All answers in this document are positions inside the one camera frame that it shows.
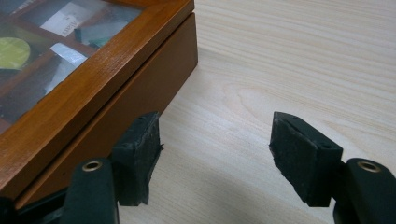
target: wooden table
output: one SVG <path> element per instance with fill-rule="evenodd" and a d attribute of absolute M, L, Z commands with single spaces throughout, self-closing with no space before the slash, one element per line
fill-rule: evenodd
<path fill-rule="evenodd" d="M 199 64 L 160 119 L 149 206 L 121 223 L 333 223 L 274 166 L 274 111 L 396 174 L 396 2 L 196 0 Z"/>

